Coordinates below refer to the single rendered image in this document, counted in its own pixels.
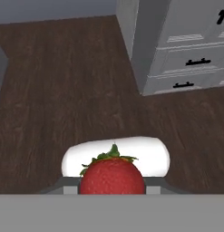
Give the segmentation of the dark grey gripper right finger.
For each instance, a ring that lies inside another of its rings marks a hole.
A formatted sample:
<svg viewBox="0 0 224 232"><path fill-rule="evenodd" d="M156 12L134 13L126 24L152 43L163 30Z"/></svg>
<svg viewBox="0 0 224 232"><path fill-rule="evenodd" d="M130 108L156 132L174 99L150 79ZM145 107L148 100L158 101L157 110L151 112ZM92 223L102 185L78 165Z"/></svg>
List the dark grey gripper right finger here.
<svg viewBox="0 0 224 232"><path fill-rule="evenodd" d="M175 188L168 184L165 178L144 177L146 195L188 194L188 191Z"/></svg>

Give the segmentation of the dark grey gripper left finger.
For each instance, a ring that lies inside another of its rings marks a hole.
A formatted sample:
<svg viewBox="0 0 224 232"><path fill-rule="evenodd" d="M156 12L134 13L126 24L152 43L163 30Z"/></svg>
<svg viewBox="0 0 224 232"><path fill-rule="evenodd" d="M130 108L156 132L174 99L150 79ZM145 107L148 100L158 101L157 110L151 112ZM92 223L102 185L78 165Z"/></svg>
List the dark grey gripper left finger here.
<svg viewBox="0 0 224 232"><path fill-rule="evenodd" d="M40 193L49 195L78 195L80 192L80 182L80 178L62 177L53 186L41 190Z"/></svg>

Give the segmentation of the red strawberry with green leaves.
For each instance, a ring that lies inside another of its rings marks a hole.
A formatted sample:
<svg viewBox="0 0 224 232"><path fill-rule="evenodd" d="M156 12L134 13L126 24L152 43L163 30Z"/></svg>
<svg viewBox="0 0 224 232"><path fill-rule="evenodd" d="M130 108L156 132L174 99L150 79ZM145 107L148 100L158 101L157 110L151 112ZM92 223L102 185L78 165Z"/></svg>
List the red strawberry with green leaves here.
<svg viewBox="0 0 224 232"><path fill-rule="evenodd" d="M95 195L138 195L145 193L141 172L133 162L135 157L122 156L113 143L107 153L101 153L80 173L80 193Z"/></svg>

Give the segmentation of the white rounded object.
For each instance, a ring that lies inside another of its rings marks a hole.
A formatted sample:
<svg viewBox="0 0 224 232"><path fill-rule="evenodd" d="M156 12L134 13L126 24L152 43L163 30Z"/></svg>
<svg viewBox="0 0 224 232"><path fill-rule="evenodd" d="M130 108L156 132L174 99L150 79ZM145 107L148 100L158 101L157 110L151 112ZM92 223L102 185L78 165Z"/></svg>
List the white rounded object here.
<svg viewBox="0 0 224 232"><path fill-rule="evenodd" d="M62 175L79 177L83 164L87 165L116 144L122 156L136 157L133 162L143 177L165 177L170 168L170 154L164 143L151 137L129 137L87 141L70 147L63 155Z"/></svg>

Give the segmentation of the white drawer front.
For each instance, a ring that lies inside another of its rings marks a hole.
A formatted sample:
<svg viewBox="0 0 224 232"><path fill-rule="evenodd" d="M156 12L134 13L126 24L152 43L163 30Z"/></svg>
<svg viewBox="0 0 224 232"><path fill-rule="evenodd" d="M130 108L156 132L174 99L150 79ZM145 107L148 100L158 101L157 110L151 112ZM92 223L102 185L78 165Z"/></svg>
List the white drawer front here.
<svg viewBox="0 0 224 232"><path fill-rule="evenodd" d="M188 60L210 59L211 63L186 66ZM150 76L224 69L224 44L158 51Z"/></svg>
<svg viewBox="0 0 224 232"><path fill-rule="evenodd" d="M193 82L194 86L174 89L176 83ZM218 87L224 82L224 70L210 72L188 72L166 76L151 77L144 88L143 95L185 92Z"/></svg>

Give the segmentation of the white cupboard unit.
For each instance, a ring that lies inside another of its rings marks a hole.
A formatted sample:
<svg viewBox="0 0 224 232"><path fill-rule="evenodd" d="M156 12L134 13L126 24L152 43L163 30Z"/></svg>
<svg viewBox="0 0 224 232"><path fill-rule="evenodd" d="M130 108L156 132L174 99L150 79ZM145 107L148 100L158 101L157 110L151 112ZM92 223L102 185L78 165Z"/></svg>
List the white cupboard unit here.
<svg viewBox="0 0 224 232"><path fill-rule="evenodd" d="M134 77L141 95L151 77L150 70L158 51L198 46L223 45L219 43L198 43L176 47L159 47L162 27L172 0L117 0L116 16L122 31L126 50L131 61ZM189 73L207 73L224 69Z"/></svg>

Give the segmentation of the white cupboard door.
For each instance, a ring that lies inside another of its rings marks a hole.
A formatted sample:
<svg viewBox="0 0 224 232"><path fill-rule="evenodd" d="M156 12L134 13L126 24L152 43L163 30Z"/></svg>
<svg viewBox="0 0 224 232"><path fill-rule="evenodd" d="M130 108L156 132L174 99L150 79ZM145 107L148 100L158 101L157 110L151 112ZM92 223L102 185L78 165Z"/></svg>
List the white cupboard door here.
<svg viewBox="0 0 224 232"><path fill-rule="evenodd" d="M224 41L224 20L217 24L224 0L172 0L162 27L159 47Z"/></svg>

